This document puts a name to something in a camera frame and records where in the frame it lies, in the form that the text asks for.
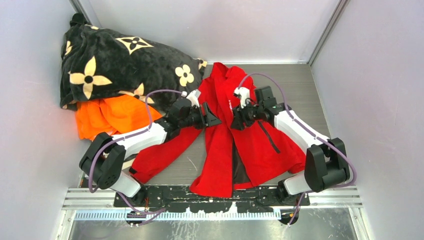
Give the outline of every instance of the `orange fabric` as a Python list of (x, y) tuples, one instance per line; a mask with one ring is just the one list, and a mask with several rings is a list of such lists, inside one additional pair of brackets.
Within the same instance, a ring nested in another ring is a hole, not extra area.
[[(153, 121), (162, 117), (149, 109)], [(94, 140), (102, 132), (124, 134), (149, 125), (145, 103), (128, 95), (77, 102), (75, 117), (80, 139)]]

